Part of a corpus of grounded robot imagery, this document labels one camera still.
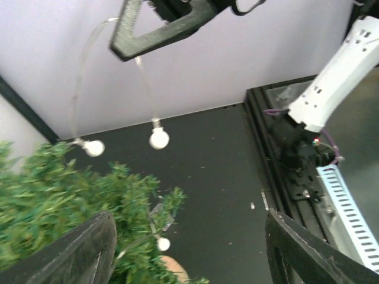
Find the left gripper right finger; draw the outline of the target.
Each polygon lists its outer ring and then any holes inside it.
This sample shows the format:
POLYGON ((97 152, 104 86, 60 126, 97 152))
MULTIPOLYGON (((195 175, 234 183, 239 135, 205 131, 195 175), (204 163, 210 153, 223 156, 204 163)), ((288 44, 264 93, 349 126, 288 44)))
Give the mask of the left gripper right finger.
POLYGON ((273 283, 378 283, 378 274, 337 251, 282 212, 271 208, 265 225, 273 283))

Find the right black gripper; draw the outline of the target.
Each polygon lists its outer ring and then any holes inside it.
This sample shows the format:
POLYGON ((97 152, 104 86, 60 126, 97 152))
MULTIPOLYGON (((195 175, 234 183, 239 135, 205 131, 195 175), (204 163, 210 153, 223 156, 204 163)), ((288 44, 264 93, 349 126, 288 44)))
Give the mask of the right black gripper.
POLYGON ((254 1, 249 9, 242 11, 234 0, 146 2, 161 19, 173 22, 136 37, 133 30, 142 1, 125 1, 110 41, 111 51, 123 62, 188 37, 227 8, 237 16, 244 16, 266 3, 265 0, 254 1))

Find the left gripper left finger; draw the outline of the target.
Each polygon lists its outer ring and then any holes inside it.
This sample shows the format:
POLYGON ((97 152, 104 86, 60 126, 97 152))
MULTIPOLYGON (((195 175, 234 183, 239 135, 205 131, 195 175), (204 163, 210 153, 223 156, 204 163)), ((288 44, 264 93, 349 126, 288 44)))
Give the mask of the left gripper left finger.
POLYGON ((108 283, 116 242, 114 218, 101 211, 1 272, 1 283, 108 283))

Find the small green christmas tree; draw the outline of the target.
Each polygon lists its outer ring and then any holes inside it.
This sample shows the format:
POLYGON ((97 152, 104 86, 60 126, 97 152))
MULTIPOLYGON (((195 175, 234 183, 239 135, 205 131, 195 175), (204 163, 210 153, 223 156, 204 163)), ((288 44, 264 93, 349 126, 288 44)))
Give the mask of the small green christmas tree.
POLYGON ((193 283, 165 251, 165 230, 185 194, 175 188, 151 204, 153 176, 111 163, 100 175, 66 160, 70 145, 44 144, 20 168, 12 144, 1 143, 1 272, 45 248, 93 215, 112 214, 117 242, 108 283, 193 283))

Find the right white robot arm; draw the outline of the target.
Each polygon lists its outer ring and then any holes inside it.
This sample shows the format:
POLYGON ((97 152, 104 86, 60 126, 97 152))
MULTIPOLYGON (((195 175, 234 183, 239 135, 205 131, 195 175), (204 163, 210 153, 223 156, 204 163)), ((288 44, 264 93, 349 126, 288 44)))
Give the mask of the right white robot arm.
MULTIPOLYGON (((358 15, 338 51, 308 88, 286 109, 270 109, 276 117, 270 133, 280 148, 280 161, 290 170, 304 169, 316 154, 313 142, 341 102, 378 65, 378 2, 357 1, 358 15)), ((123 62, 181 41, 230 8, 243 16, 235 1, 154 1, 165 25, 136 36, 141 1, 125 1, 110 41, 123 62)))

